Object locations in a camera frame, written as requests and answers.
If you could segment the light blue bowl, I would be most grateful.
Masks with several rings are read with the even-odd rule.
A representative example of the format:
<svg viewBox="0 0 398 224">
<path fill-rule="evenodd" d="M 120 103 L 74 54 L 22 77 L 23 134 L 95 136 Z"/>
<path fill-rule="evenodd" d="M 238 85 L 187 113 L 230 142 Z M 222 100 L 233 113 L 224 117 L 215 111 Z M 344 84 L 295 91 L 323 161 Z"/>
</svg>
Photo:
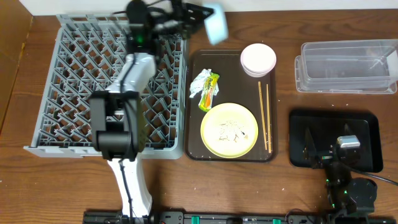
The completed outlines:
<svg viewBox="0 0 398 224">
<path fill-rule="evenodd" d="M 211 8 L 213 14 L 205 19 L 205 29 L 211 45 L 217 45 L 229 36 L 224 9 L 221 4 L 206 2 L 204 7 Z"/>
</svg>

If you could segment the patterned wooden chopstick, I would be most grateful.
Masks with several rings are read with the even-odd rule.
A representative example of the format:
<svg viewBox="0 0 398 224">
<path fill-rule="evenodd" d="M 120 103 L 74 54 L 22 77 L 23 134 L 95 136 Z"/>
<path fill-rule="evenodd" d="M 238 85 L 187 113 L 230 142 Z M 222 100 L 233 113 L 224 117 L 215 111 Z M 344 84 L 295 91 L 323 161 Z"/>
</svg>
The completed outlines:
<svg viewBox="0 0 398 224">
<path fill-rule="evenodd" d="M 260 108 L 261 108 L 261 121 L 262 121 L 262 132 L 263 132 L 263 138 L 264 138 L 264 145 L 265 145 L 265 150 L 268 151 L 266 123 L 265 123 L 265 116 L 264 116 L 264 105 L 263 105 L 263 99 L 262 99 L 262 86 L 261 86 L 260 81 L 258 81 L 257 84 L 258 84 L 259 102 L 260 102 Z"/>
</svg>

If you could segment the pink bowl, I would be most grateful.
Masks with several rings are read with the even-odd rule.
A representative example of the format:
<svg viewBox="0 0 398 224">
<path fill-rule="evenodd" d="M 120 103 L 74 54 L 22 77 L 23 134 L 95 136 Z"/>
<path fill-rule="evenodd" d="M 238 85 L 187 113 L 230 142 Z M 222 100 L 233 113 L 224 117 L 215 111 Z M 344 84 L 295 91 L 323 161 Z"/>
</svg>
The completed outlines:
<svg viewBox="0 0 398 224">
<path fill-rule="evenodd" d="M 266 44 L 248 45 L 240 56 L 243 70 L 251 77 L 259 78 L 271 72 L 276 63 L 277 57 L 274 50 Z"/>
</svg>

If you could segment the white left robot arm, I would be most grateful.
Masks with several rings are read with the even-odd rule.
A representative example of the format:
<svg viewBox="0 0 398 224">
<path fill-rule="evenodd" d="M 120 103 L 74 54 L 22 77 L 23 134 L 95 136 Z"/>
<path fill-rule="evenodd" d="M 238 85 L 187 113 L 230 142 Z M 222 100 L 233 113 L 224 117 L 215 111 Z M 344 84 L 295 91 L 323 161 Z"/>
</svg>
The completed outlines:
<svg viewBox="0 0 398 224">
<path fill-rule="evenodd" d="M 146 132 L 141 93 L 160 61 L 159 37 L 184 32 L 187 6 L 181 1 L 172 1 L 171 5 L 172 12 L 144 1 L 127 5 L 124 66 L 117 80 L 90 96 L 92 142 L 111 167 L 123 203 L 121 214 L 106 218 L 105 223 L 159 222 L 159 214 L 152 211 L 142 165 Z"/>
</svg>

